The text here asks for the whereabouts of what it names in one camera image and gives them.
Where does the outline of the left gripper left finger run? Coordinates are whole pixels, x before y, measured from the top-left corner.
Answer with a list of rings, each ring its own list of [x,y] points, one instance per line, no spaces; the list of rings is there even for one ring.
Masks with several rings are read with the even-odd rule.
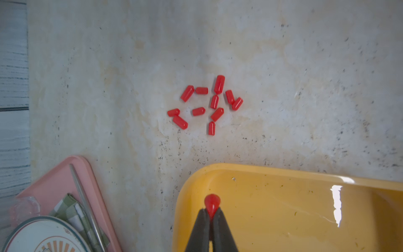
[[[209,252],[210,216],[206,209],[198,212],[185,252]]]

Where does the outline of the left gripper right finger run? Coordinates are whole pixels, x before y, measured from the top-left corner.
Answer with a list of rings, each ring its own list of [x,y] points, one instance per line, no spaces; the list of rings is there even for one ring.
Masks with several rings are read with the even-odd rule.
[[[238,252],[235,240],[221,208],[213,217],[213,251]]]

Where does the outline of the red sleeve cluster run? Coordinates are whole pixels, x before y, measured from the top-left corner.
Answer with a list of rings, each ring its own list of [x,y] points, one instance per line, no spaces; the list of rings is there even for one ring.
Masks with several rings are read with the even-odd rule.
[[[205,197],[204,204],[210,220],[213,220],[214,215],[220,207],[221,199],[216,194],[210,194]]]

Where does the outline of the yellow plastic storage box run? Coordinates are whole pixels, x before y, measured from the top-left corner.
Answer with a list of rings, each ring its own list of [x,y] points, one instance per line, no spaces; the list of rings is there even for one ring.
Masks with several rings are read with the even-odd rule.
[[[183,252],[207,195],[220,197],[241,252],[400,252],[403,185],[219,163],[180,190],[172,250]]]

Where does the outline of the eleventh red sleeve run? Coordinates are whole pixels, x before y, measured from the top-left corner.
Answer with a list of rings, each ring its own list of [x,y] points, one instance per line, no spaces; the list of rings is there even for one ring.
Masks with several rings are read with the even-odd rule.
[[[243,104],[243,99],[241,97],[238,97],[232,104],[232,110],[237,111],[241,105]]]

